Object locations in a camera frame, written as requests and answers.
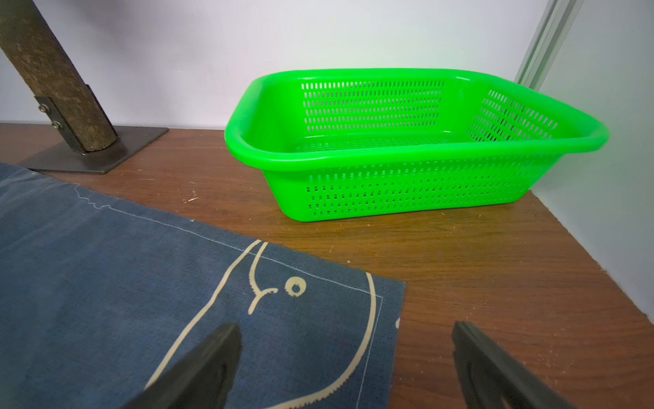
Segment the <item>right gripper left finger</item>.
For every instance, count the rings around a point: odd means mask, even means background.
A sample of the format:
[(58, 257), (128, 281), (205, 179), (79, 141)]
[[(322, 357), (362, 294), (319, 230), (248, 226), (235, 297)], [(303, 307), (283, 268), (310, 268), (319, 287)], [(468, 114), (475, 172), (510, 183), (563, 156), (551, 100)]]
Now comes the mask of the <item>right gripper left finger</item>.
[(221, 325), (125, 407), (223, 408), (241, 351), (238, 324)]

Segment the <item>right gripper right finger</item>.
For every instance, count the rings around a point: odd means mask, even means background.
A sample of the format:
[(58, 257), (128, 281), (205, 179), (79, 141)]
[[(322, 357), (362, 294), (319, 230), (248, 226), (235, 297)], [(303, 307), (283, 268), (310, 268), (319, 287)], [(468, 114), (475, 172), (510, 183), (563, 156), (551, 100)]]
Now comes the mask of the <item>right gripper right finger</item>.
[(471, 322), (452, 334), (456, 373), (468, 408), (572, 408)]

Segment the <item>blue fish-print pillowcase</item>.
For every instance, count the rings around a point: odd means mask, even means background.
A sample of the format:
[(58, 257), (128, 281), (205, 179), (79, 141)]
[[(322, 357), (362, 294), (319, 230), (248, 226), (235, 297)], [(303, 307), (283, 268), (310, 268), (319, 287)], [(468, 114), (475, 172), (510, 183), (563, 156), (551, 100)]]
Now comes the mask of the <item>blue fish-print pillowcase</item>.
[(229, 408), (384, 408), (405, 284), (1, 167), (1, 405), (119, 408), (220, 325)]

